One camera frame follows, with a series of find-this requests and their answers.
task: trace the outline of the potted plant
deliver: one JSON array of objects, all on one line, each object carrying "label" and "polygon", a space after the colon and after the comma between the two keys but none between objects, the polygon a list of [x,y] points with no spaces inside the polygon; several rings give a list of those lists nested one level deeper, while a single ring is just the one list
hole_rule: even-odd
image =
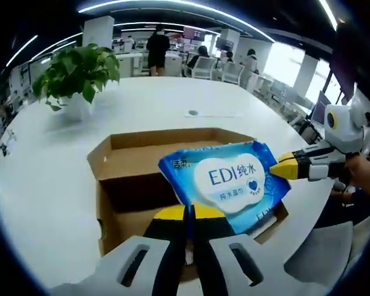
[{"label": "potted plant", "polygon": [[119,61],[107,47],[89,44],[56,53],[49,68],[33,83],[33,92],[53,111],[62,107],[74,120],[82,120],[92,111],[96,91],[108,80],[119,83]]}]

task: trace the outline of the green leaves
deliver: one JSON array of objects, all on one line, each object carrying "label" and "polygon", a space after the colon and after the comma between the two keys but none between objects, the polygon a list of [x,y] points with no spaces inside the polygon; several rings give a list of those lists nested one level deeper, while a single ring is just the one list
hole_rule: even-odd
[{"label": "green leaves", "polygon": [[92,104],[92,101],[93,101],[93,98],[94,98],[94,95],[95,95],[96,91],[94,90],[91,82],[89,80],[85,80],[85,84],[84,84],[84,90],[82,91],[82,95],[83,97],[89,102]]},{"label": "green leaves", "polygon": [[49,102],[49,101],[46,101],[45,104],[48,105],[48,106],[50,106],[50,108],[52,109],[52,111],[55,111],[55,112],[56,111],[59,111],[60,109],[62,109],[59,106],[52,105],[52,103]]},{"label": "green leaves", "polygon": [[103,91],[108,80],[119,82],[119,66],[113,50],[107,47],[89,44],[66,48],[54,54],[49,68],[33,83],[33,92],[38,99],[56,98],[57,105],[46,102],[53,111],[60,110],[61,97],[72,97],[74,93],[82,93],[91,103],[96,90]]}]

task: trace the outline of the window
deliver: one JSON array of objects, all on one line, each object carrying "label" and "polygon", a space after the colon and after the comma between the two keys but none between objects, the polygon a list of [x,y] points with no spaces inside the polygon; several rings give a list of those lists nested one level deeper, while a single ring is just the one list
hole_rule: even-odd
[{"label": "window", "polygon": [[304,51],[299,48],[276,42],[271,46],[264,73],[293,87],[304,54]]},{"label": "window", "polygon": [[[322,91],[327,77],[329,76],[330,67],[329,63],[325,60],[320,60],[318,65],[316,66],[316,71],[314,77],[310,83],[310,87],[306,93],[306,98],[316,103],[318,100],[319,92]],[[337,101],[337,98],[340,94],[340,85],[334,75],[332,75],[332,79],[327,87],[327,91],[325,93],[326,97],[330,100],[332,104]]]},{"label": "window", "polygon": [[208,34],[208,35],[205,35],[204,41],[202,43],[202,45],[207,47],[208,52],[210,52],[210,48],[212,46],[212,52],[211,52],[212,56],[216,56],[217,51],[218,51],[217,48],[216,48],[216,39],[217,38],[215,38],[215,42],[212,44],[212,35]]}]

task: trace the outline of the man in black shirt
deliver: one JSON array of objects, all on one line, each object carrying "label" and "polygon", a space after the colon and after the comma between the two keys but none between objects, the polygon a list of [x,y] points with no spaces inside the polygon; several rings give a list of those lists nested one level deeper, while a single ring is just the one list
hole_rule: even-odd
[{"label": "man in black shirt", "polygon": [[159,23],[147,43],[147,49],[149,50],[148,67],[151,76],[164,76],[166,51],[169,48],[170,40],[165,35],[165,28]]}]

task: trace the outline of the robotic arm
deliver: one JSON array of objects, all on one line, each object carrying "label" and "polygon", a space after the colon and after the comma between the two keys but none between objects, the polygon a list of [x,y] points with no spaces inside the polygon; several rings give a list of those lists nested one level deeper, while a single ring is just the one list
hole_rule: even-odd
[{"label": "robotic arm", "polygon": [[345,172],[346,159],[362,151],[364,109],[357,100],[352,105],[328,105],[325,110],[325,139],[315,145],[289,152],[278,158],[270,173],[285,179],[317,181],[336,178]]}]

